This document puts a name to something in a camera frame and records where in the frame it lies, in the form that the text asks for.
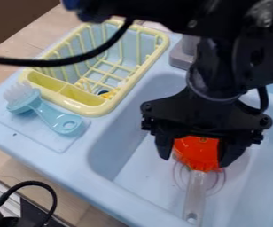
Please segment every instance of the wooden surface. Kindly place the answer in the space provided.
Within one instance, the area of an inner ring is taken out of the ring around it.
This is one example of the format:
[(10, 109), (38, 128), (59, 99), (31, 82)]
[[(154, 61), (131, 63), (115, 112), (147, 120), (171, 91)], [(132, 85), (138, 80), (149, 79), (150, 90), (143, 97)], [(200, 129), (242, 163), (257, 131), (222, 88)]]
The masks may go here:
[(0, 0), (0, 43), (57, 4), (59, 0)]
[[(54, 43), (79, 24), (80, 21), (73, 13), (66, 12), (59, 5), (1, 43), (0, 55), (16, 58), (33, 58), (48, 45)], [(17, 67), (0, 66), (0, 83), (17, 69)], [(126, 226), (0, 151), (0, 181), (12, 186), (27, 180), (42, 181), (51, 185), (58, 194), (59, 203), (56, 215), (73, 226)], [(20, 192), (23, 196), (42, 207), (49, 208), (51, 205), (50, 195), (41, 189), (27, 188)]]

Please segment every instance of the toy sink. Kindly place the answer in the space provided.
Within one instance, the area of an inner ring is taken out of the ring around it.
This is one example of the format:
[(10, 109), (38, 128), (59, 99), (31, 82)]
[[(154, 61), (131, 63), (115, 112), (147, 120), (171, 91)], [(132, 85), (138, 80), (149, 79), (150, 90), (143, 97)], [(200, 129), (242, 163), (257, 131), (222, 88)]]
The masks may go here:
[[(129, 226), (192, 226), (181, 219), (188, 171), (159, 158), (154, 138), (140, 129), (144, 101), (185, 86), (186, 72), (168, 65), (180, 36), (169, 38), (170, 47), (113, 111), (84, 117), (91, 124), (81, 137), (56, 135), (31, 113), (7, 113), (3, 93), (21, 72), (12, 75), (0, 85), (0, 149)], [(258, 101), (255, 92), (245, 99)], [(204, 227), (273, 227), (273, 127), (262, 145), (209, 181)]]

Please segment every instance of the black cord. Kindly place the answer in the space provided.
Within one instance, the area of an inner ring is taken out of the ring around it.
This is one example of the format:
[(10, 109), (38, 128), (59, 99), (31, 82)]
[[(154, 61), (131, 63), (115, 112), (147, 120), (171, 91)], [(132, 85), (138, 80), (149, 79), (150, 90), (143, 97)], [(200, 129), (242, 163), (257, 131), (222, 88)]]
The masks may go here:
[(260, 98), (260, 109), (251, 107), (242, 101), (238, 101), (238, 106), (241, 107), (243, 110), (246, 112), (253, 114), (253, 115), (258, 115), (264, 113), (269, 106), (269, 97), (268, 97), (268, 92), (266, 87), (261, 87), (258, 88), (258, 94)]
[(44, 217), (44, 219), (35, 225), (35, 227), (43, 227), (53, 216), (53, 213), (55, 212), (57, 205), (58, 205), (58, 197), (57, 194), (54, 192), (54, 190), (47, 184), (37, 181), (26, 181), (19, 184), (14, 185), (12, 188), (10, 188), (7, 192), (5, 192), (0, 197), (0, 207), (9, 199), (9, 197), (16, 192), (18, 189), (26, 186), (38, 186), (46, 189), (48, 192), (51, 193), (52, 196), (52, 206), (51, 210), (47, 213), (47, 215)]
[(116, 44), (129, 27), (133, 24), (133, 19), (127, 18), (121, 28), (104, 44), (100, 45), (96, 49), (76, 55), (65, 59), (54, 59), (54, 60), (35, 60), (35, 59), (11, 59), (6, 57), (0, 57), (0, 64), (17, 66), (17, 67), (62, 67), (72, 65), (78, 62), (82, 62), (88, 59), (92, 59), (97, 55), (111, 48)]

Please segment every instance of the screw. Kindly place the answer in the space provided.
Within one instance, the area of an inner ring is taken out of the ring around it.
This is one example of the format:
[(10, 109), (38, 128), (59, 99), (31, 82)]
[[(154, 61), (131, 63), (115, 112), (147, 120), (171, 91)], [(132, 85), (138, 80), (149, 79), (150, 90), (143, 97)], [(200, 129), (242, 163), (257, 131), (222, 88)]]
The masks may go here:
[(198, 22), (196, 20), (191, 20), (188, 23), (188, 28), (195, 28), (198, 25)]
[(268, 117), (264, 117), (260, 120), (260, 125), (261, 126), (267, 126), (269, 124), (269, 118)]
[(151, 105), (150, 103), (146, 103), (146, 104), (144, 105), (144, 110), (145, 110), (145, 111), (151, 111), (151, 110), (152, 110), (152, 105)]

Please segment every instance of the yellow dish rack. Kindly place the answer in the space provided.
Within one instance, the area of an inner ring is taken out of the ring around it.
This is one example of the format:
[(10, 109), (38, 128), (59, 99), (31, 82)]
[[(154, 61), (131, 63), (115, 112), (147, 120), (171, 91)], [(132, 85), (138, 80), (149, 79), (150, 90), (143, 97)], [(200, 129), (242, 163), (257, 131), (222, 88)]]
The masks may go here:
[[(122, 25), (120, 20), (83, 24), (40, 59), (62, 59), (92, 50)], [(66, 67), (26, 68), (19, 77), (44, 98), (86, 116), (110, 113), (168, 47), (157, 30), (133, 25), (117, 44), (93, 59)]]

